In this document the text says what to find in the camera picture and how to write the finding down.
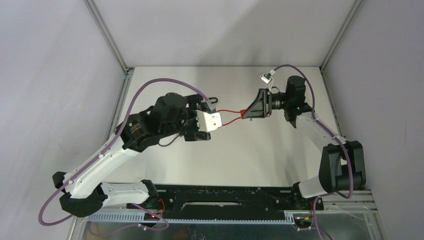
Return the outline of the red cable lock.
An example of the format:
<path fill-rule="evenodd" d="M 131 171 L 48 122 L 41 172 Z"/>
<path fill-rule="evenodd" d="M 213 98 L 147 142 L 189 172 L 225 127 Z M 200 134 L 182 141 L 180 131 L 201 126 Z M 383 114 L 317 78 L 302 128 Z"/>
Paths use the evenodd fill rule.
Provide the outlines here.
<path fill-rule="evenodd" d="M 222 126 L 225 127 L 236 121 L 243 120 L 246 110 L 220 109 L 217 112 L 223 116 Z"/>

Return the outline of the black cable lock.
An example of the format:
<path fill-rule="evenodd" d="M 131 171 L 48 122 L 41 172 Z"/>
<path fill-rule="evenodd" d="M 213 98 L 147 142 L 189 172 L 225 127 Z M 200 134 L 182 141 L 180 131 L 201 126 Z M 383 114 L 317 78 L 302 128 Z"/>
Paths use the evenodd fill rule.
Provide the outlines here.
<path fill-rule="evenodd" d="M 178 138 L 180 138 L 180 137 L 182 137 L 182 135 L 180 135 L 180 134 L 178 134 L 178 135 L 175 135 L 175 137 L 172 139 L 172 140 L 170 140 L 169 142 L 167 142 L 167 143 L 158 143 L 158 145 L 160 146 L 160 147 L 168 147 L 168 146 L 170 146 L 171 144 L 173 144 Z"/>

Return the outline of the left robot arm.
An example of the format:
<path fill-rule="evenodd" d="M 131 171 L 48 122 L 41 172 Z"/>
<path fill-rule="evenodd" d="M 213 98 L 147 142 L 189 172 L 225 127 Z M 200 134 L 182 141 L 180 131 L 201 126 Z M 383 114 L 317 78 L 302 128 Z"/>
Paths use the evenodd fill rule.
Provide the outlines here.
<path fill-rule="evenodd" d="M 221 115 L 198 94 L 167 93 L 146 110 L 119 124 L 105 148 L 72 172 L 56 172 L 53 182 L 62 190 L 61 208 L 76 217 L 90 216 L 108 206 L 156 206 L 159 194 L 152 181 L 110 183 L 105 178 L 125 162 L 172 135 L 187 142 L 207 141 L 222 126 Z"/>

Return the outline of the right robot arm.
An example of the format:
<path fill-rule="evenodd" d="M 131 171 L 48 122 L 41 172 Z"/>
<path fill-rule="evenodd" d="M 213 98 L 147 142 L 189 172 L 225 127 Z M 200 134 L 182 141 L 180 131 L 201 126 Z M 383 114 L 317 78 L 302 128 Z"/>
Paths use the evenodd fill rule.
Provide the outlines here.
<path fill-rule="evenodd" d="M 291 204 L 304 209 L 312 197 L 351 192 L 366 184 L 363 146 L 334 133 L 324 124 L 306 102 L 306 80 L 290 76 L 285 92 L 272 93 L 268 88 L 258 90 L 256 98 L 241 111 L 242 119 L 270 117 L 283 110 L 285 120 L 306 135 L 321 153 L 317 176 L 293 185 Z"/>

